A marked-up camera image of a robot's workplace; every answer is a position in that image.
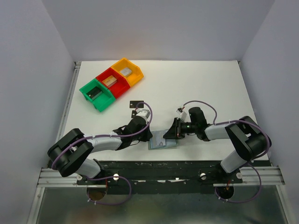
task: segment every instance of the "tabletop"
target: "tabletop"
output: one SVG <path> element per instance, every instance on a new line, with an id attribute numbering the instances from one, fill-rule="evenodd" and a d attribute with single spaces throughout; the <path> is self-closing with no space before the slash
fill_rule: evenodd
<path id="1" fill-rule="evenodd" d="M 130 100 L 144 100 L 153 110 L 151 131 L 169 129 L 176 110 L 190 100 L 211 104 L 218 112 L 216 123 L 245 115 L 256 121 L 237 61 L 131 61 L 140 67 L 144 78 L 99 112 L 79 89 L 116 61 L 82 62 L 67 116 L 64 134 L 73 128 L 83 133 L 101 134 L 126 125 L 131 120 Z M 185 111 L 199 106 L 212 123 L 214 112 L 206 105 L 191 103 Z M 234 147 L 230 140 L 203 142 L 196 136 L 178 140 L 178 146 L 149 149 L 147 142 L 119 151 L 102 151 L 89 159 L 102 161 L 210 161 L 223 160 Z M 268 160 L 265 155 L 259 160 Z"/>

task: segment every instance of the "yellow bin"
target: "yellow bin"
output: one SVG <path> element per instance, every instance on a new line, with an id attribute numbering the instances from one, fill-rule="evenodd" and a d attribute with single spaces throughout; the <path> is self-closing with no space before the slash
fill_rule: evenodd
<path id="1" fill-rule="evenodd" d="M 130 87 L 138 83 L 142 78 L 143 74 L 140 68 L 133 63 L 131 63 L 128 59 L 123 58 L 119 60 L 117 63 L 111 66 L 111 68 L 121 74 L 129 83 Z M 123 69 L 129 68 L 132 72 L 128 76 L 124 76 L 121 71 Z"/>

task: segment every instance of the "white cylinder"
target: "white cylinder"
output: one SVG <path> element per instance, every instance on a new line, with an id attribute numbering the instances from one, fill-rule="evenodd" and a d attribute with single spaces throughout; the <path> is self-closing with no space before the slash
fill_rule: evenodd
<path id="1" fill-rule="evenodd" d="M 224 160 L 221 161 L 220 165 L 228 174 L 238 169 L 241 165 L 247 161 L 242 159 L 236 151 L 233 151 Z"/>
<path id="2" fill-rule="evenodd" d="M 94 178 L 99 174 L 101 168 L 94 160 L 86 159 L 80 168 L 76 171 L 76 174 L 88 176 L 89 178 Z"/>

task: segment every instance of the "gray floor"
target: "gray floor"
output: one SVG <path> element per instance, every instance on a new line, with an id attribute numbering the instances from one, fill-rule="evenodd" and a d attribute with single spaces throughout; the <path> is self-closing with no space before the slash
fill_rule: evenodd
<path id="1" fill-rule="evenodd" d="M 233 199 L 247 199 L 257 187 L 235 188 Z M 224 203 L 215 195 L 133 195 L 120 206 L 87 202 L 86 190 L 46 189 L 38 218 L 40 224 L 286 224 L 275 186 L 245 204 Z M 125 196 L 106 196 L 115 202 Z"/>

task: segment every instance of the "gray wall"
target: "gray wall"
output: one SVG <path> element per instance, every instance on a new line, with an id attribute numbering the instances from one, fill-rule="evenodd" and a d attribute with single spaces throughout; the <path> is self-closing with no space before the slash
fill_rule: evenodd
<path id="1" fill-rule="evenodd" d="M 299 211 L 299 1 L 276 0 L 241 60 L 259 124 L 272 137 L 294 211 Z"/>
<path id="2" fill-rule="evenodd" d="M 72 58 L 40 0 L 0 4 L 0 223 L 26 223 Z"/>
<path id="3" fill-rule="evenodd" d="M 76 60 L 241 59 L 274 0 L 43 0 Z"/>

